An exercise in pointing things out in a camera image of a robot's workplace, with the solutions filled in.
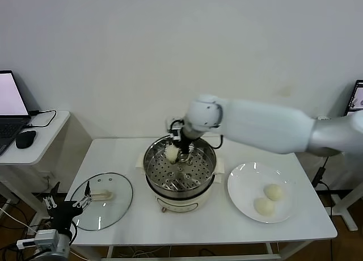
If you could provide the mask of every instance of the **white wall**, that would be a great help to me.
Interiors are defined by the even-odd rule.
[[[361,0],[0,0],[0,69],[92,138],[160,136],[199,93],[337,115]]]

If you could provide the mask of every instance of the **monitor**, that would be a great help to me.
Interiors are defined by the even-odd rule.
[[[0,116],[27,116],[11,71],[0,71]]]

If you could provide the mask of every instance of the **wooden floor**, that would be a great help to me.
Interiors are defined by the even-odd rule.
[[[34,211],[27,206],[26,204],[20,202],[16,205],[27,216],[29,220],[33,215]],[[353,204],[349,211],[353,216],[356,224],[358,225],[359,231],[350,232],[345,226],[344,221],[340,217],[333,217],[334,224],[338,230],[338,237],[333,240],[333,255],[334,261],[362,261],[363,260],[363,235],[362,235],[362,227],[363,227],[363,201],[358,201]],[[9,209],[9,212],[12,216],[17,219],[24,221],[24,217],[22,214],[16,210],[15,208]],[[17,228],[22,227],[19,223],[14,222],[7,216],[3,216],[0,219],[0,248],[6,246],[8,244],[16,242],[22,235],[22,230],[10,230],[5,229],[2,226]],[[283,248],[284,244],[279,244],[279,248]],[[132,255],[133,251],[143,250],[144,252],[149,252],[158,249],[159,247],[134,247],[131,249],[130,247],[115,247],[113,252],[113,257],[118,257],[121,254],[123,255]],[[149,256],[156,257],[168,257],[169,246],[165,246],[164,248],[159,249],[158,251],[149,254]],[[106,247],[98,247],[97,250],[101,253],[103,257],[106,257],[107,248]],[[274,252],[277,251],[277,245],[273,245]],[[240,254],[264,254],[265,246],[264,245],[214,245],[214,246],[172,246],[170,255],[171,257],[177,256],[210,256],[212,254],[216,255],[240,255]],[[31,252],[28,251],[25,256],[31,255]],[[80,258],[77,258],[74,255],[70,255],[70,261],[81,261]],[[309,244],[307,247],[297,252],[295,255],[290,257],[288,261],[330,261],[330,241],[315,241]],[[6,255],[6,261],[16,261],[16,253],[8,251]]]

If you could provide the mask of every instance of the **white side table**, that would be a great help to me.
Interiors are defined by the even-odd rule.
[[[108,254],[111,256],[112,246],[266,243],[267,254],[219,256],[214,260],[276,260],[290,257],[311,241],[337,235],[294,154],[272,154],[228,140],[221,149],[216,150],[225,161],[226,174],[221,184],[212,185],[210,199],[203,207],[187,213],[162,213],[145,175],[135,168],[140,154],[155,140],[97,139],[92,142],[66,199],[69,200],[85,180],[101,172],[125,175],[134,189],[134,198],[124,217],[112,226],[100,231],[78,229],[73,247],[88,259],[100,260],[91,246],[111,246]],[[215,137],[206,140],[212,145],[219,143],[219,138]],[[234,167],[243,162],[264,163],[283,171],[290,180],[295,181],[298,206],[291,218],[277,224],[264,224],[248,218],[234,206],[226,190],[226,178]],[[278,254],[273,254],[270,242],[290,243]],[[173,258],[201,259],[206,260],[206,257]]]
[[[53,112],[42,113],[35,116],[31,123],[33,125],[45,125],[54,115]],[[32,166],[38,163],[59,131],[67,122],[70,114],[69,111],[57,111],[56,117],[45,128],[30,128],[24,131],[36,131],[34,143],[27,149],[18,149],[15,142],[0,155],[0,182],[5,185],[11,192],[16,194],[20,199],[33,208],[37,214],[31,225],[37,225],[40,220],[46,217],[47,210],[45,206],[33,196],[27,181],[22,177],[15,175],[14,166]]]

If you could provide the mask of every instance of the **white robotic arm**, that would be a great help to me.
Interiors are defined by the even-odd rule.
[[[201,95],[184,118],[186,138],[205,132],[274,153],[307,151],[319,156],[363,152],[363,111],[315,120],[300,110],[247,100]]]

